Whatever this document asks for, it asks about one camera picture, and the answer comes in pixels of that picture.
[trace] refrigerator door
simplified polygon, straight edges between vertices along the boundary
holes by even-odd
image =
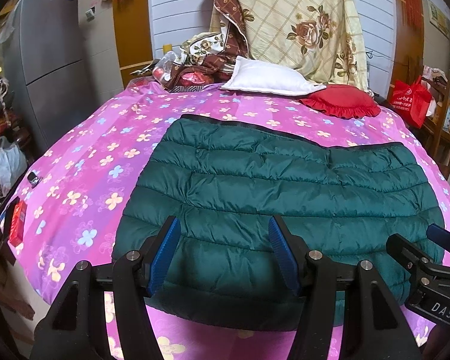
[[[26,85],[83,59],[77,0],[22,0],[17,14]]]
[[[98,106],[83,61],[47,74],[27,88],[37,122],[31,129],[40,155]]]

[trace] wooden door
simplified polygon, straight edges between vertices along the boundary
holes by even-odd
[[[123,87],[132,71],[153,60],[148,0],[113,0],[116,51]]]
[[[407,17],[407,5],[413,4],[419,12],[417,25],[411,25]],[[395,81],[412,83],[423,73],[423,6],[422,0],[396,0],[396,46],[394,68],[391,73],[390,91],[391,98]]]

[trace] white pillow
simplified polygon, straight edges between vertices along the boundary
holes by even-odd
[[[273,93],[282,96],[304,96],[325,89],[307,81],[289,67],[255,61],[238,56],[232,78],[222,89],[230,91]]]

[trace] white plastic bag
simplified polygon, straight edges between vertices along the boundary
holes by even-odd
[[[7,195],[25,170],[27,159],[17,143],[10,144],[7,138],[0,137],[0,186],[3,196]]]
[[[175,61],[177,55],[173,51],[167,52],[160,61],[154,67],[154,70],[151,71],[151,75],[155,77],[155,79],[161,83],[162,85],[166,84],[170,80],[170,75],[172,74],[173,61]]]

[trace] white wall panel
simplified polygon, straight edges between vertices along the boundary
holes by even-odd
[[[372,51],[370,88],[387,97],[395,57],[395,0],[354,0],[367,51]]]
[[[151,34],[154,57],[160,58],[162,46],[178,46],[200,32],[208,31],[212,16],[211,0],[150,0]]]

